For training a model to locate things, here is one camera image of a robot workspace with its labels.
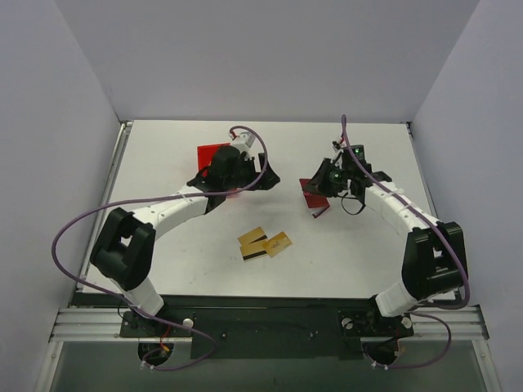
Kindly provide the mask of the red leather card holder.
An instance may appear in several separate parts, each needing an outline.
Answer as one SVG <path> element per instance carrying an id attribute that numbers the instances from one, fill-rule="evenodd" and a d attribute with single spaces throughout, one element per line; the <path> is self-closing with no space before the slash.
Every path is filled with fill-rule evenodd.
<path id="1" fill-rule="evenodd" d="M 309 181 L 307 178 L 300 178 L 299 184 L 302 188 L 302 195 L 309 213 L 314 219 L 317 219 L 330 208 L 330 203 L 324 196 L 305 191 L 305 186 Z"/>

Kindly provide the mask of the gold card with logo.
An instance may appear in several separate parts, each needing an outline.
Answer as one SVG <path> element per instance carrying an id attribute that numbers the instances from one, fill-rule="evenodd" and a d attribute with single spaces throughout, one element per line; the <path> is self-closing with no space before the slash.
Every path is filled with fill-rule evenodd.
<path id="1" fill-rule="evenodd" d="M 287 249 L 293 244 L 291 239 L 285 232 L 280 232 L 274 237 L 266 240 L 262 247 L 271 258 L 279 255 L 283 250 Z"/>

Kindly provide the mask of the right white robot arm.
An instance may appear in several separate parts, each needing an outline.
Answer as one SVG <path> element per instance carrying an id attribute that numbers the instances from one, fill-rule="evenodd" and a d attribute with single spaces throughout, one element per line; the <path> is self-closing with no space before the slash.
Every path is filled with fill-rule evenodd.
<path id="1" fill-rule="evenodd" d="M 434 296 L 459 288 L 469 293 L 461 227 L 426 213 L 389 175 L 372 171 L 363 145 L 348 148 L 334 141 L 333 149 L 334 158 L 322 161 L 303 190 L 326 198 L 352 198 L 380 215 L 405 240 L 400 277 L 374 297 L 376 307 L 365 313 L 366 327 L 383 334 L 394 325 L 395 316 Z"/>

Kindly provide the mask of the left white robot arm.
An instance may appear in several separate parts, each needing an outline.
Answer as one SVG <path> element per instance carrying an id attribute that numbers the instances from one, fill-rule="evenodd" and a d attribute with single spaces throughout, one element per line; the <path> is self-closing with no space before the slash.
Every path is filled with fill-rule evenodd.
<path id="1" fill-rule="evenodd" d="M 203 216 L 225 202 L 225 193 L 252 185 L 269 190 L 280 183 L 266 155 L 258 155 L 263 173 L 246 152 L 225 145 L 177 193 L 163 201 L 127 211 L 115 208 L 107 216 L 90 255 L 90 262 L 111 280 L 139 310 L 139 326 L 150 336 L 159 336 L 168 326 L 163 298 L 149 279 L 155 242 L 189 219 Z"/>

